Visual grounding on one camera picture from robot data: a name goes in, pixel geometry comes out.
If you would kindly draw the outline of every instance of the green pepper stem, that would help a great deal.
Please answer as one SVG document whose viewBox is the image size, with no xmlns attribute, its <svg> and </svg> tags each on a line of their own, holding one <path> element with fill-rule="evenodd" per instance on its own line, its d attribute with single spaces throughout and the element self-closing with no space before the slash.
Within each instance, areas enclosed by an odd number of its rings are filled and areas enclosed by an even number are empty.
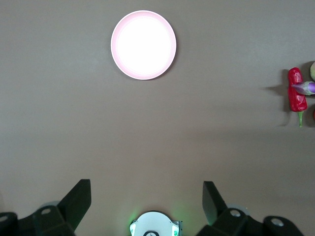
<svg viewBox="0 0 315 236">
<path fill-rule="evenodd" d="M 297 113 L 297 114 L 299 115 L 299 119 L 300 119 L 300 128 L 302 127 L 303 113 L 304 113 L 304 111 L 301 111 L 301 112 L 298 112 L 298 113 Z"/>
</svg>

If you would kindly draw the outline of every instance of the white plate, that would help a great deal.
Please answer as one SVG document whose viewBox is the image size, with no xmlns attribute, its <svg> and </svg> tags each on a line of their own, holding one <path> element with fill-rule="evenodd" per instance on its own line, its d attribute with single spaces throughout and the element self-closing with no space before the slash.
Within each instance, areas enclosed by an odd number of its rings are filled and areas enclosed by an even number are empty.
<svg viewBox="0 0 315 236">
<path fill-rule="evenodd" d="M 135 11 L 116 25 L 111 51 L 116 65 L 126 75 L 149 80 L 164 73 L 176 52 L 176 38 L 170 24 L 151 11 Z"/>
</svg>

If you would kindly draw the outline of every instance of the pink plate rim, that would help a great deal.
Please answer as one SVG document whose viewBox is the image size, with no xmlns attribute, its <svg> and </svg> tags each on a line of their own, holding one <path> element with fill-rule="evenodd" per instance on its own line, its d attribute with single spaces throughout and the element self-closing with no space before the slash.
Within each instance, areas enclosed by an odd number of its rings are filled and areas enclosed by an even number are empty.
<svg viewBox="0 0 315 236">
<path fill-rule="evenodd" d="M 163 67 L 161 70 L 156 71 L 156 72 L 151 73 L 151 74 L 143 75 L 140 73 L 136 73 L 132 70 L 129 70 L 121 62 L 120 57 L 119 57 L 117 50 L 116 50 L 116 39 L 119 37 L 121 31 L 128 24 L 128 22 L 130 20 L 135 19 L 136 17 L 150 17 L 150 18 L 154 18 L 156 20 L 159 20 L 167 29 L 167 32 L 168 32 L 168 35 L 169 35 L 169 38 L 171 41 L 171 53 L 170 53 L 170 56 L 168 58 L 167 63 L 165 64 L 165 67 Z M 161 15 L 159 15 L 155 12 L 152 12 L 152 11 L 148 11 L 148 10 L 134 11 L 134 12 L 131 12 L 131 13 L 127 14 L 126 16 L 124 16 L 116 25 L 116 27 L 113 31 L 113 34 L 112 34 L 112 38 L 111 38 L 111 52 L 112 52 L 112 56 L 113 56 L 113 59 L 114 59 L 116 65 L 126 75 L 128 75 L 132 78 L 138 79 L 138 80 L 150 80 L 150 79 L 156 78 L 156 77 L 160 76 L 161 74 L 163 74 L 169 68 L 169 66 L 172 64 L 174 57 L 175 57 L 175 53 L 176 53 L 175 33 L 174 33 L 174 30 L 172 29 L 171 25 L 169 24 L 169 22 L 165 18 L 163 18 Z"/>
</svg>

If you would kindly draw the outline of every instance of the green light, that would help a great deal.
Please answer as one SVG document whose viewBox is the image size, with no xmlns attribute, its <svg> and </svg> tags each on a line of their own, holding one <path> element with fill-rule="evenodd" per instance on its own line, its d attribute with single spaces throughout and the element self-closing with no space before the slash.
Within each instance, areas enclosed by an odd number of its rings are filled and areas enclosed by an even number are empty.
<svg viewBox="0 0 315 236">
<path fill-rule="evenodd" d="M 178 235 L 178 231 L 179 231 L 178 227 L 173 225 L 172 226 L 172 232 L 173 232 L 172 236 L 177 236 Z"/>
<path fill-rule="evenodd" d="M 134 236 L 134 232 L 136 231 L 136 224 L 133 223 L 130 225 L 131 236 Z"/>
</svg>

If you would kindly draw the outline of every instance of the black bracket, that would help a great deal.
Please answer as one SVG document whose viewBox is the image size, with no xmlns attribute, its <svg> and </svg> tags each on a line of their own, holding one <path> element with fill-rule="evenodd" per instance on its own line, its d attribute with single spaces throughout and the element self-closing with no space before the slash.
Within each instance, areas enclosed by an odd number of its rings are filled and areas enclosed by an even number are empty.
<svg viewBox="0 0 315 236">
<path fill-rule="evenodd" d="M 75 236 L 74 231 L 91 205 L 91 183 L 80 180 L 57 206 L 45 206 L 18 220 L 0 213 L 0 236 Z"/>
<path fill-rule="evenodd" d="M 228 208 L 210 181 L 203 184 L 202 205 L 209 225 L 197 236 L 303 236 L 291 221 L 283 217 L 267 216 L 260 223 L 239 209 Z"/>
</svg>

